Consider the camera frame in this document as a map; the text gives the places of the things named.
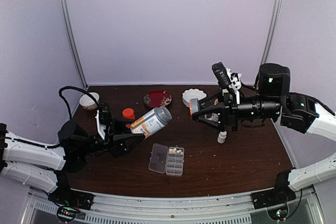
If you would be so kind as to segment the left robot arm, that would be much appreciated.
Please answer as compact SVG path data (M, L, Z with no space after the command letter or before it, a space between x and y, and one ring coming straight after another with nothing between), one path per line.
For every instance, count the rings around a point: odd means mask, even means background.
M132 133L128 123L127 119L113 119L108 125L97 122L97 133L89 135L70 120L61 127L59 142L54 145L22 138L2 123L1 176L43 190L64 205L71 205L76 197L67 174L81 171L87 156L109 152L120 157L145 139L143 133Z

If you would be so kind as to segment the amber bottle grey cap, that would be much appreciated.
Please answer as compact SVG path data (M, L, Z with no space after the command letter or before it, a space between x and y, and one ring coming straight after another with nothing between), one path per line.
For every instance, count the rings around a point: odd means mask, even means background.
M148 138L163 129L171 119L172 115L166 107L153 108L132 123L130 130L132 134L143 134L145 138Z

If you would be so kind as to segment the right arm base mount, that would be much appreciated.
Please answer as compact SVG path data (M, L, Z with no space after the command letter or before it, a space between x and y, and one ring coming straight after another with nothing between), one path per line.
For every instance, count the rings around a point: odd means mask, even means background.
M285 204L296 199L296 193L289 188L289 173L290 170L278 173L273 189L251 194L255 209Z

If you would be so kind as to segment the clear plastic pill organizer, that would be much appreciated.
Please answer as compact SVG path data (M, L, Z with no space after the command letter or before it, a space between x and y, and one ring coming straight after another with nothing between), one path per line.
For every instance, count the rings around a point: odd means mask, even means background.
M183 154L169 154L170 148L180 148ZM165 146L154 143L148 169L152 172L168 176L182 176L184 169L185 149L178 146Z

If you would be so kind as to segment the grey orange bottle cap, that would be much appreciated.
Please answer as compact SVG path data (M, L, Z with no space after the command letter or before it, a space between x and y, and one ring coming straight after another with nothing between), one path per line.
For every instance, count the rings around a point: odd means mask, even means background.
M190 109L190 115L191 116L196 116L199 114L199 101L197 98L190 99L190 104L189 104L189 109Z

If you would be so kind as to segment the small white pill bottle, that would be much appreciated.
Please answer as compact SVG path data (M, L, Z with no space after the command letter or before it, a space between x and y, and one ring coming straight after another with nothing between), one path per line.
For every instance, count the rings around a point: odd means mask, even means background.
M227 132L223 131L223 132L219 132L218 137L217 137L217 142L219 144L223 144L226 140L227 137Z

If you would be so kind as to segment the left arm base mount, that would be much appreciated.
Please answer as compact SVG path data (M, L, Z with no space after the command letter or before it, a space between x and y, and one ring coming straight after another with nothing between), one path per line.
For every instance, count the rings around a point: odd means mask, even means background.
M90 210L94 195L82 191L74 190L70 187L69 180L64 173L56 173L57 188L48 193L48 199L59 205L76 207L79 209Z

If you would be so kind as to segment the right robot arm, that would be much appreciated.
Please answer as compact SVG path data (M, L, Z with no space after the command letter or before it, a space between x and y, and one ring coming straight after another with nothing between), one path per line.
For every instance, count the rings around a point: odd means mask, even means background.
M220 91L201 100L190 100L194 121L221 132L231 126L238 130L244 121L272 119L297 132L315 134L335 140L335 112L309 95L290 92L290 69L276 63L259 67L254 86L255 95L243 95L240 74L222 62L212 65Z

